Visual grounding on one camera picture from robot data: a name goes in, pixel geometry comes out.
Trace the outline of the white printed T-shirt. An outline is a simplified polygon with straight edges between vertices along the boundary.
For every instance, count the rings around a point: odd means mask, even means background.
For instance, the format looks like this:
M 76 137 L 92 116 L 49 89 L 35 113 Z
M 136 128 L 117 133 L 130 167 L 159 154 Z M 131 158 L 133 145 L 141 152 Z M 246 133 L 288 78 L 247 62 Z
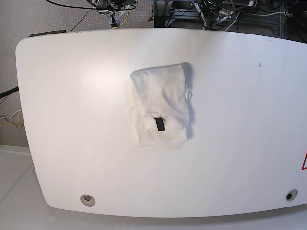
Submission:
M 131 73 L 126 116 L 139 147 L 182 145 L 191 137 L 192 78 L 187 62 Z

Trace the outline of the left table grommet hole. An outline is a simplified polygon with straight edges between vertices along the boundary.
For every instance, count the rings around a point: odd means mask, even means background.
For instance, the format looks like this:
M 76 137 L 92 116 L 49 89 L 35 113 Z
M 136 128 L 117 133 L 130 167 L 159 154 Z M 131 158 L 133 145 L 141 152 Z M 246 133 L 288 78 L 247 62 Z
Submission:
M 90 195 L 81 195 L 80 201 L 87 207 L 92 207 L 95 205 L 95 199 Z

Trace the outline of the table grommet hole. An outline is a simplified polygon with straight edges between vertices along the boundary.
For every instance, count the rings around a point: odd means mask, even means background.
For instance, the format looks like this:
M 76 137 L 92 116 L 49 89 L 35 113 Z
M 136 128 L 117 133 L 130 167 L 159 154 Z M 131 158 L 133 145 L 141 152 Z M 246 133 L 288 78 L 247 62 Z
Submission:
M 90 195 L 81 195 L 80 201 L 87 207 L 92 207 L 95 205 L 95 199 Z
M 285 198 L 287 201 L 292 201 L 297 197 L 297 195 L 298 195 L 298 190 L 293 189 L 287 193 Z

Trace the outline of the right table grommet hole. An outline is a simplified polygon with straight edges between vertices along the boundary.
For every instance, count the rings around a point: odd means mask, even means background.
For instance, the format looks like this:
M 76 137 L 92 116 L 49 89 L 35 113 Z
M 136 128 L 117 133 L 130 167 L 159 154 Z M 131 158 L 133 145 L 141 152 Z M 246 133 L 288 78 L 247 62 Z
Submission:
M 293 189 L 287 193 L 285 198 L 287 201 L 292 201 L 297 197 L 297 195 L 298 195 L 298 190 Z

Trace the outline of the black equipment rack frame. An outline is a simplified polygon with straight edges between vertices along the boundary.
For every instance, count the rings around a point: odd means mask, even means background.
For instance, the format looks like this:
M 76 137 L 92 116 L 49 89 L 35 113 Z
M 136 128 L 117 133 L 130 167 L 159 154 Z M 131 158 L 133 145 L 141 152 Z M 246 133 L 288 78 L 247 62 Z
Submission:
M 154 26 L 157 28 L 169 27 L 176 20 L 200 23 L 199 13 L 195 8 L 196 0 L 153 0 L 151 1 L 152 17 Z M 285 38 L 284 11 L 278 6 L 273 12 L 259 7 L 260 1 L 254 8 L 244 10 L 234 25 L 228 30 L 244 26 L 271 29 L 278 38 Z

